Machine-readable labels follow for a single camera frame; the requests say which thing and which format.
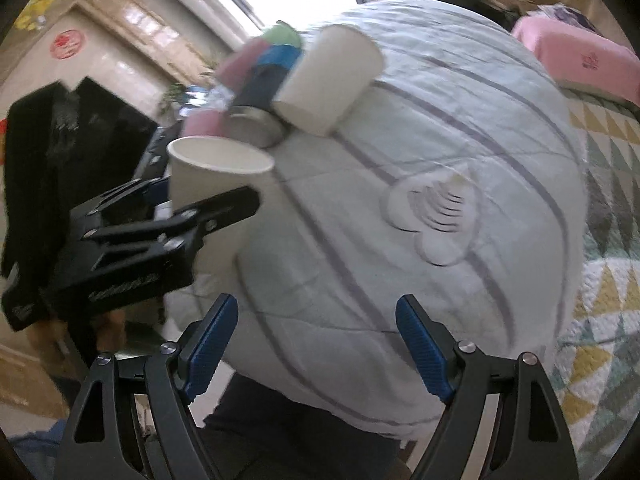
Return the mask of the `striped white quilt tablecloth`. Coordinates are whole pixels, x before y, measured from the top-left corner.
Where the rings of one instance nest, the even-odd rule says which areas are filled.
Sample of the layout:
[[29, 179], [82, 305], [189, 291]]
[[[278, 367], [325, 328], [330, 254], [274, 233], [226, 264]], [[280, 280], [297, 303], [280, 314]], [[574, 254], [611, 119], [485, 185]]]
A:
[[385, 70], [327, 136], [272, 150], [256, 228], [219, 276], [166, 297], [180, 328], [238, 300], [238, 373], [352, 426], [418, 440], [442, 412], [398, 333], [404, 295], [494, 356], [552, 362], [582, 274], [584, 152], [544, 66], [488, 18], [435, 0], [341, 23]]

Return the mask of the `red round wall sticker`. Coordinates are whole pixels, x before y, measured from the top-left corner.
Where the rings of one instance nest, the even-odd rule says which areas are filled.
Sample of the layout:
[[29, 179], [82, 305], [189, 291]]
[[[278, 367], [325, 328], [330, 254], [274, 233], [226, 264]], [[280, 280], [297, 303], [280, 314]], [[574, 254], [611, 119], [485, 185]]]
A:
[[85, 47], [86, 35], [77, 28], [66, 29], [55, 36], [50, 44], [50, 55], [57, 60], [67, 60]]

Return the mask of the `triangle patterned sofa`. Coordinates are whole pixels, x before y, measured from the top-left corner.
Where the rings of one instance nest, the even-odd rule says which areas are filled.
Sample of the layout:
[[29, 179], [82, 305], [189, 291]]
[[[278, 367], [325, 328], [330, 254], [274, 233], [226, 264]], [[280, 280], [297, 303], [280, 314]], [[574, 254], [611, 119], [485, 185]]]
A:
[[586, 164], [584, 266], [551, 374], [580, 478], [597, 479], [639, 415], [639, 109], [561, 88]]

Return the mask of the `yellow flower decoration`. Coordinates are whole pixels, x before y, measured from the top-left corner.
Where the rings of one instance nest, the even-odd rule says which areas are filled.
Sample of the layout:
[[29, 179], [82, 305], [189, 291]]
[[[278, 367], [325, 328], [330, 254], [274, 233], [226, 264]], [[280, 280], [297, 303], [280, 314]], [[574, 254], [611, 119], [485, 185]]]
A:
[[47, 10], [54, 2], [55, 0], [29, 0], [14, 21], [13, 27], [17, 30], [26, 30], [26, 32], [43, 29], [47, 24]]

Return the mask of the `purple white pillow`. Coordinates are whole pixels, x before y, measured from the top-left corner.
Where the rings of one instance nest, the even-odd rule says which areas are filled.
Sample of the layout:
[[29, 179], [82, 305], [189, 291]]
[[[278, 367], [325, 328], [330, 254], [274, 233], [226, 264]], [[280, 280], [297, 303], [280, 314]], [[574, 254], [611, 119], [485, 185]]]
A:
[[542, 4], [541, 6], [538, 6], [536, 13], [543, 15], [546, 18], [550, 18], [550, 20], [591, 30], [596, 34], [599, 32], [597, 27], [592, 24], [592, 21], [582, 14], [582, 12], [572, 8], [571, 6], [567, 6], [564, 3]]

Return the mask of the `pink small cup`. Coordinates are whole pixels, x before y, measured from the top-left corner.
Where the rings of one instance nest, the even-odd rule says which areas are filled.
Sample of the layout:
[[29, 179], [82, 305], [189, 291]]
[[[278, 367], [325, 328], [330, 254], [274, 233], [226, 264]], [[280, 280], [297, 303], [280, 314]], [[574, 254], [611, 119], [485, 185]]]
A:
[[225, 136], [226, 120], [221, 110], [194, 110], [182, 122], [180, 136]]

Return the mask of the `blue black metal can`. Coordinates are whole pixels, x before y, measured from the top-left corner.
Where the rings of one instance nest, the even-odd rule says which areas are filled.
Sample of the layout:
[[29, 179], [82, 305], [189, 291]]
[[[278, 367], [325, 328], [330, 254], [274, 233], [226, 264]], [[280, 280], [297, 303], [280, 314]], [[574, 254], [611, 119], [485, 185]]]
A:
[[256, 148], [269, 148], [283, 139], [286, 125], [272, 101], [302, 53], [292, 44], [274, 44], [265, 50], [228, 109], [226, 136]]

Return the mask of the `black television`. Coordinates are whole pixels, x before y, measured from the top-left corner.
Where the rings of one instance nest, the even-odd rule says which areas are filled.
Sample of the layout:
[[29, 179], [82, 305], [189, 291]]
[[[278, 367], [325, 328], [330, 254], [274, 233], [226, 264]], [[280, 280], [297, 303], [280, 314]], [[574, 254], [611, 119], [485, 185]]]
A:
[[4, 136], [8, 228], [1, 275], [35, 248], [20, 237], [38, 226], [37, 214], [53, 230], [60, 211], [130, 181], [157, 128], [89, 77], [73, 90], [55, 81], [15, 101]]

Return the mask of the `white paper cup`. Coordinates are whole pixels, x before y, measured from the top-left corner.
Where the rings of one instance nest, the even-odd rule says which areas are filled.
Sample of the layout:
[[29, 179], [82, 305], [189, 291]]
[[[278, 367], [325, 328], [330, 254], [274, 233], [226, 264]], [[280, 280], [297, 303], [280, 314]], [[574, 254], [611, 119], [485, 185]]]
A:
[[[173, 210], [244, 185], [259, 190], [274, 167], [267, 152], [221, 136], [184, 136], [170, 142], [167, 153]], [[249, 218], [206, 235], [195, 270], [212, 275], [229, 270], [253, 226], [254, 220]]]
[[272, 100], [293, 127], [328, 136], [384, 70], [378, 45], [352, 26], [322, 27]]

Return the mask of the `pink green cylindrical canister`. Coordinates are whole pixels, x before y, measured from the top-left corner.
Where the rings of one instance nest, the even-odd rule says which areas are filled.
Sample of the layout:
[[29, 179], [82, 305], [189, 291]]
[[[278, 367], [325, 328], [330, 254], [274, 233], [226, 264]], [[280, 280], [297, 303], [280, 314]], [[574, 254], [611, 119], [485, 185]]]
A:
[[250, 70], [264, 53], [273, 46], [300, 48], [303, 45], [300, 33], [288, 23], [277, 21], [260, 36], [247, 41], [239, 50], [225, 58], [214, 71], [214, 81], [237, 92], [247, 81]]

